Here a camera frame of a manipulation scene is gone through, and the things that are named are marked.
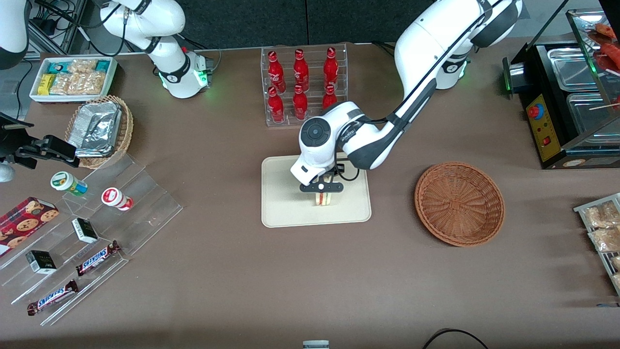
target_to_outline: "yellow control panel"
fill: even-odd
[[[547,161],[558,154],[561,148],[542,95],[538,96],[525,111],[528,113],[529,125],[534,133],[538,153],[543,161]]]

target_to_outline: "small black box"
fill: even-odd
[[[56,271],[54,261],[51,260],[50,254],[45,251],[30,250],[26,253],[26,259],[35,273],[52,274]]]
[[[86,243],[97,242],[97,234],[88,220],[76,218],[71,223],[73,224],[73,230],[78,235],[78,239]]]

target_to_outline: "red switch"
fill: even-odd
[[[540,114],[540,109],[537,106],[533,106],[528,109],[528,116],[532,119],[536,118]]]

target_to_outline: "cookie box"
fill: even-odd
[[[29,197],[0,217],[0,257],[56,216],[56,206],[36,197]]]
[[[98,61],[109,61],[110,65],[105,72],[104,85],[101,89],[101,93],[99,94],[77,94],[77,95],[40,95],[38,94],[38,87],[41,83],[41,79],[43,75],[48,72],[50,64],[61,63],[66,61],[71,61],[74,59],[80,60],[98,60]],[[30,98],[41,104],[67,104],[67,103],[77,103],[90,101],[91,99],[100,98],[108,95],[108,91],[110,90],[110,86],[112,85],[112,79],[114,77],[114,72],[116,72],[117,61],[112,57],[102,57],[102,56],[91,56],[91,55],[83,55],[83,56],[65,56],[65,57],[51,57],[46,58],[41,61],[41,67],[37,73],[37,78],[35,82],[32,84],[32,88],[30,89]]]

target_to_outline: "red and white bottle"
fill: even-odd
[[[308,63],[304,59],[304,50],[295,50],[295,64],[293,65],[295,73],[295,83],[300,84],[304,92],[310,89],[310,75]]]
[[[308,97],[304,93],[304,89],[300,84],[295,85],[295,95],[293,96],[293,107],[295,109],[295,117],[303,121],[308,115]]]
[[[269,86],[267,91],[269,93],[269,99],[267,100],[269,113],[272,116],[273,122],[281,124],[284,122],[284,103],[282,103],[282,98],[278,96],[278,91],[274,86]]]
[[[325,96],[323,96],[323,110],[327,109],[337,101],[338,99],[336,98],[336,95],[334,95],[334,85],[328,85],[325,88]]]
[[[329,85],[333,85],[334,90],[338,89],[338,61],[336,60],[336,49],[333,47],[327,49],[327,59],[323,64],[323,75],[325,77],[323,87],[327,89]]]
[[[269,80],[277,88],[278,94],[286,91],[286,82],[284,82],[284,69],[278,61],[278,54],[275,51],[269,51]]]

